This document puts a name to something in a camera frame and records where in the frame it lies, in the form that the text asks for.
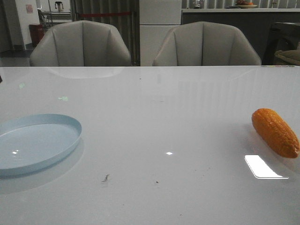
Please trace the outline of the light blue round plate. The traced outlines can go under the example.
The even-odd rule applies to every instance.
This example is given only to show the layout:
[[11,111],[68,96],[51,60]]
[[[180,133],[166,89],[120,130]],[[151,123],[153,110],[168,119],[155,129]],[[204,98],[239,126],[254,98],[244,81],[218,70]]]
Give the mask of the light blue round plate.
[[0,174],[39,171],[68,156],[78,145],[81,123],[61,114],[36,114],[0,125]]

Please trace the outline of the orange corn cob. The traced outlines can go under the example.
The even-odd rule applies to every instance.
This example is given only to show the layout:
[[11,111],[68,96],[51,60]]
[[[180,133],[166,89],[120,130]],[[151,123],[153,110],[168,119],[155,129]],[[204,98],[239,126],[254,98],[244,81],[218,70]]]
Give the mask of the orange corn cob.
[[274,152],[284,158],[299,156],[300,142],[297,135],[276,111],[257,109],[251,120],[256,132]]

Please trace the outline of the right grey upholstered chair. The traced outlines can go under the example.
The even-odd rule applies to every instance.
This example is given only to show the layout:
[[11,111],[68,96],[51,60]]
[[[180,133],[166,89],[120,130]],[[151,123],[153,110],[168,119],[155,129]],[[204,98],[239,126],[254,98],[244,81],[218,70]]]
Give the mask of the right grey upholstered chair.
[[154,66],[259,66],[261,59],[244,33],[231,25],[194,22],[172,28]]

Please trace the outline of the grey upholstered chair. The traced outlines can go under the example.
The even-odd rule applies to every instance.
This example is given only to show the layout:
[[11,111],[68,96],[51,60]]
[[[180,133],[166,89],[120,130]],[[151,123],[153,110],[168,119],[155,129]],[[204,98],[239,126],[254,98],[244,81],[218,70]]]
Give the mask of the grey upholstered chair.
[[231,25],[194,22],[172,28],[154,66],[259,66],[261,59],[244,33]]
[[130,52],[117,28],[86,20],[51,27],[30,55],[32,67],[130,65]]

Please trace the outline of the white cabinet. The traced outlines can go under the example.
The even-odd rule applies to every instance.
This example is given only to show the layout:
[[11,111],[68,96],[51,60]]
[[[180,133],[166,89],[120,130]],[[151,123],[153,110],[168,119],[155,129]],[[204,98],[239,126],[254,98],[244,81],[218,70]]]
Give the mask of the white cabinet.
[[140,65],[152,66],[167,32],[181,22],[181,0],[139,1]]

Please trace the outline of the left grey upholstered chair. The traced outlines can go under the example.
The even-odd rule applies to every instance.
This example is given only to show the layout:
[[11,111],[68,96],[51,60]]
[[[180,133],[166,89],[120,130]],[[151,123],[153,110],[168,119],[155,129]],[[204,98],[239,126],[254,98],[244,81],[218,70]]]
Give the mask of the left grey upholstered chair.
[[32,67],[130,65],[130,52],[117,28],[86,20],[51,27],[30,55]]

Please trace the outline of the red barrier belt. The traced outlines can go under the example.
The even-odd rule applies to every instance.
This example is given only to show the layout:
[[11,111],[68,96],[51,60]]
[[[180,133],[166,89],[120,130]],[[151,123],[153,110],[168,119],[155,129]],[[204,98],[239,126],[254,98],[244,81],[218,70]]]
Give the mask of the red barrier belt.
[[112,17],[112,16],[124,16],[124,15],[131,15],[131,11],[127,12],[119,12],[119,13],[101,13],[101,14],[78,14],[78,17]]

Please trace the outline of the colourful sticker strip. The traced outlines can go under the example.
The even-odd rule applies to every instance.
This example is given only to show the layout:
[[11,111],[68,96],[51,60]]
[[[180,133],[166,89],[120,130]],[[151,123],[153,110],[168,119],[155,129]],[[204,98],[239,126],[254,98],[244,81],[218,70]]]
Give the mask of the colourful sticker strip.
[[267,68],[287,68],[287,67],[295,67],[295,65],[262,65],[262,67],[267,67]]

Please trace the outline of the red trash bin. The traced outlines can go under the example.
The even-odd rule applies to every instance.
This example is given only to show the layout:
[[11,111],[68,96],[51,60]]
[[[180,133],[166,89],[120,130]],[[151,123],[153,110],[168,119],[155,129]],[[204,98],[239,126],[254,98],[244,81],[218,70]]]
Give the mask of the red trash bin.
[[29,29],[30,29],[30,37],[32,40],[32,46],[36,47],[44,36],[43,26],[37,23],[30,24]]

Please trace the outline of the grey counter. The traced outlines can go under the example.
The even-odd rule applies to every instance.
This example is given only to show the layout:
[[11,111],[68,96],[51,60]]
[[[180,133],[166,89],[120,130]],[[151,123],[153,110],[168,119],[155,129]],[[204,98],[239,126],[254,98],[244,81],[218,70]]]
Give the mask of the grey counter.
[[271,25],[274,22],[299,23],[300,10],[298,8],[182,10],[182,24],[199,21],[223,23],[239,28],[262,60]]

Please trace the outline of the fruit bowl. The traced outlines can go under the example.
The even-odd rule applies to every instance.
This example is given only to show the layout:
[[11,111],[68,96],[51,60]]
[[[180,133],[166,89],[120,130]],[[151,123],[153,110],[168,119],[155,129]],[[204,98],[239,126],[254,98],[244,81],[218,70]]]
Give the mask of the fruit bowl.
[[239,8],[256,8],[257,5],[254,4],[253,2],[250,2],[248,0],[237,0],[235,2],[235,6]]

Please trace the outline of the dark side table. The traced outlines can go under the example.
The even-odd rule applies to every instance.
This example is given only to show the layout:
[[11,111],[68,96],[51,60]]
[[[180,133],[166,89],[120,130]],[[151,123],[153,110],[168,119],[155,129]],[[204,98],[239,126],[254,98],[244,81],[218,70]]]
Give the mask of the dark side table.
[[274,22],[269,30],[263,65],[273,65],[275,52],[296,50],[300,41],[300,23]]

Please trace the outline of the beige cushion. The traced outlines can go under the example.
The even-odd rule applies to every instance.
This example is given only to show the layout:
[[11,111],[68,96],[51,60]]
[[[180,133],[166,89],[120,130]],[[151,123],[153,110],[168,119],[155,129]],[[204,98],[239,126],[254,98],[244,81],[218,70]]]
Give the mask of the beige cushion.
[[280,62],[282,65],[300,65],[300,51],[288,50],[288,51],[276,51],[276,62]]

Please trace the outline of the metal barrier post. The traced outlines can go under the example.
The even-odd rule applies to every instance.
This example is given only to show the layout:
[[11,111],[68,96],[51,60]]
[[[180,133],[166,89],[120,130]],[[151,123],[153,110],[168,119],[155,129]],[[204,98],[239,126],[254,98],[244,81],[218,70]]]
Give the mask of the metal barrier post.
[[135,32],[135,11],[131,11],[132,41],[133,41],[133,65],[137,65],[137,47]]

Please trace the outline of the pink wall sign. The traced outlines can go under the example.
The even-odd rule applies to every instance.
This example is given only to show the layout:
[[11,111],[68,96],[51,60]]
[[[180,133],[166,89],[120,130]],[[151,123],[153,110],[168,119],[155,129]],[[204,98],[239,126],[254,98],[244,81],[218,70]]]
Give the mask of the pink wall sign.
[[32,14],[33,13],[33,7],[31,4],[26,4],[26,13],[27,14]]

